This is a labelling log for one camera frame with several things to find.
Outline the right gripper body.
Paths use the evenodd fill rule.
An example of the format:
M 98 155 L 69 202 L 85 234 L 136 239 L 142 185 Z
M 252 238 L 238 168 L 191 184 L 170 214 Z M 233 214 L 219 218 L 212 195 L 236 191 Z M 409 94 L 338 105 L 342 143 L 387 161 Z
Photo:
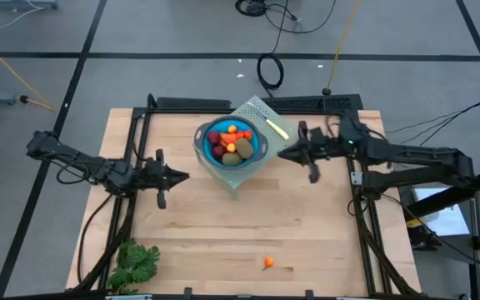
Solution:
M 302 166 L 308 166 L 309 181 L 316 183 L 320 178 L 317 160 L 329 160 L 341 156 L 338 140 L 323 134 L 320 127 L 308 129 L 305 121 L 298 124 L 298 157 Z

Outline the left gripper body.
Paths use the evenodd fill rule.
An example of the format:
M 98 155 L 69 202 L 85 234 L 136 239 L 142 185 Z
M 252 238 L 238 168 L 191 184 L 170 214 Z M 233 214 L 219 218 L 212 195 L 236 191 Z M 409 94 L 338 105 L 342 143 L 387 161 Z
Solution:
M 160 209 L 167 207 L 165 192 L 168 190 L 168 177 L 162 149 L 155 152 L 155 157 L 148 157 L 141 170 L 143 189 L 157 189 L 157 205 Z

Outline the yellow handled knife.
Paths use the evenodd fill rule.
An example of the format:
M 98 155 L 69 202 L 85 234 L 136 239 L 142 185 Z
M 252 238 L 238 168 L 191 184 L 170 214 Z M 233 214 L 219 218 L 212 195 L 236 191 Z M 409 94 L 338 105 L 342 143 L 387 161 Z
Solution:
M 272 122 L 268 116 L 260 109 L 258 108 L 255 104 L 251 102 L 247 102 L 247 105 L 260 117 L 262 118 L 278 135 L 281 136 L 284 140 L 289 139 L 289 135 L 281 129 L 277 124 Z

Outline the blue collapsible colander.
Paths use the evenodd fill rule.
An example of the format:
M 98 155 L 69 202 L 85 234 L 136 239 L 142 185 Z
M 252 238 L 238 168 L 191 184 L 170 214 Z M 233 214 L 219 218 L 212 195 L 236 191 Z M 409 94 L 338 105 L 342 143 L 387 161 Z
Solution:
M 250 143 L 254 148 L 254 154 L 249 159 L 244 159 L 243 162 L 237 166 L 226 166 L 215 158 L 212 154 L 213 145 L 208 140 L 208 134 L 210 132 L 225 132 L 229 125 L 235 125 L 239 129 L 251 130 L 253 134 Z M 193 144 L 194 147 L 201 152 L 203 158 L 213 167 L 225 170 L 239 170 L 252 163 L 261 161 L 267 155 L 269 149 L 268 140 L 252 122 L 244 117 L 233 115 L 218 117 L 211 122 L 200 125 L 194 135 Z

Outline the brown kiwi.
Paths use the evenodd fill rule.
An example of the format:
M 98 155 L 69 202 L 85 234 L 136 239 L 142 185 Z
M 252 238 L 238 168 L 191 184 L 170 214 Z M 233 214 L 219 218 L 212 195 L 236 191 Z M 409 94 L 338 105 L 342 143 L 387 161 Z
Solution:
M 235 147 L 237 154 L 244 160 L 250 159 L 255 152 L 253 145 L 246 138 L 238 139 Z
M 226 167 L 237 167 L 244 163 L 244 158 L 238 152 L 227 152 L 222 156 L 222 164 Z

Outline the red orange mango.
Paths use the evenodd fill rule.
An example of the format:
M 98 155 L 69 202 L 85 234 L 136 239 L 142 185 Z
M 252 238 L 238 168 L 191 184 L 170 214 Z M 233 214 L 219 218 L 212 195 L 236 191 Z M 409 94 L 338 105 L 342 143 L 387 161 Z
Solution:
M 220 144 L 225 148 L 229 144 L 235 144 L 240 137 L 236 133 L 220 133 Z

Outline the black perforated cover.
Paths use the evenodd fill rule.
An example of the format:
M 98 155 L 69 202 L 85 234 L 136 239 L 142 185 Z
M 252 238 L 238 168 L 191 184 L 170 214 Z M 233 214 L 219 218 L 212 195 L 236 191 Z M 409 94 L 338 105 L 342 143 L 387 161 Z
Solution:
M 327 112 L 363 110 L 362 99 L 358 94 L 266 97 L 262 100 L 270 108 L 278 110 L 312 110 Z

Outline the pale green perforated shelf riser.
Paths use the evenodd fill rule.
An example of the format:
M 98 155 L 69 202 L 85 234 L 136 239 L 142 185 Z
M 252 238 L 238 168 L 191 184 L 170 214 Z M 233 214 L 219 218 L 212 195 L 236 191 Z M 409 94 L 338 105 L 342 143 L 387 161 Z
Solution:
M 284 140 L 278 135 L 261 117 L 259 117 L 248 105 L 247 102 L 255 104 L 260 108 L 268 118 L 281 129 L 283 129 L 288 135 L 289 139 Z M 246 118 L 252 122 L 256 128 L 266 137 L 269 145 L 267 155 L 258 162 L 252 163 L 245 168 L 239 170 L 225 170 L 217 167 L 213 167 L 207 162 L 199 150 L 193 145 L 197 160 L 207 170 L 207 172 L 219 183 L 222 188 L 232 197 L 238 196 L 238 187 L 252 178 L 262 167 L 264 167 L 271 159 L 277 156 L 277 153 L 294 144 L 298 140 L 298 130 L 293 127 L 292 124 L 287 122 L 278 113 L 271 109 L 260 97 L 253 96 L 243 105 L 237 108 L 235 111 L 228 115 L 238 116 Z

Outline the black flat box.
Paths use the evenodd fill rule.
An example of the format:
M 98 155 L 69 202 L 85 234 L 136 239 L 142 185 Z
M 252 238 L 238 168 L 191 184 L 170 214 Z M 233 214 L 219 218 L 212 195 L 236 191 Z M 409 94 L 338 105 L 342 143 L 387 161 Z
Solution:
M 222 99 L 188 98 L 188 97 L 159 97 L 159 108 L 230 108 L 231 102 Z

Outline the green leafy vegetable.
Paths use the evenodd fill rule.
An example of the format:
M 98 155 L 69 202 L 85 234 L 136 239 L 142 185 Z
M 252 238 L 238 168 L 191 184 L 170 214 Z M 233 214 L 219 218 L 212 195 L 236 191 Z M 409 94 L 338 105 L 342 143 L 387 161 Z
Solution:
M 110 293 L 137 294 L 137 284 L 147 283 L 157 275 L 160 256 L 157 246 L 145 247 L 131 238 L 122 242 L 117 252 L 116 267 L 107 280 Z

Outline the black diagonal beam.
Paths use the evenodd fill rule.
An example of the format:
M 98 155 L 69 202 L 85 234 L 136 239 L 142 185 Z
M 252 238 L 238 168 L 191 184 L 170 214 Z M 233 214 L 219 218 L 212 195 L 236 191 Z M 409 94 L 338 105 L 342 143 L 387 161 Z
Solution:
M 409 212 L 404 213 L 405 220 L 410 221 L 463 203 L 474 198 L 477 191 L 480 191 L 480 174 L 469 187 L 450 187 L 407 206 Z

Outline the grey wheeled base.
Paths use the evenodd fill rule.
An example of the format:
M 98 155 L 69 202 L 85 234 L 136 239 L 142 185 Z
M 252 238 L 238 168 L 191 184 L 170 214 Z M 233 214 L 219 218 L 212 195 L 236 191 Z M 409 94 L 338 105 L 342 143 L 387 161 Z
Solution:
M 0 0 L 0 6 L 21 6 L 28 5 L 32 8 L 44 8 L 50 6 L 53 9 L 59 8 L 58 0 Z

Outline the black metal table frame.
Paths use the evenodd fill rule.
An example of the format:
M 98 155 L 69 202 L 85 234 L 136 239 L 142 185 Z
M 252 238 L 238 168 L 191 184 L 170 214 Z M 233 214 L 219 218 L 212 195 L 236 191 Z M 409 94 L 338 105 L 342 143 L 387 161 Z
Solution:
M 135 108 L 108 115 L 99 155 L 130 153 L 134 134 L 147 155 L 162 149 L 171 168 L 189 174 L 167 193 L 165 209 L 153 190 L 137 195 L 131 235 L 161 253 L 157 275 L 137 285 L 138 296 L 183 300 L 184 288 L 192 300 L 305 300 L 306 290 L 315 300 L 397 295 L 359 237 L 359 211 L 350 203 L 356 163 L 322 160 L 313 184 L 305 167 L 273 158 L 231 198 L 193 149 L 197 128 L 226 114 L 155 107 L 147 132 Z M 274 264 L 263 270 L 265 257 Z

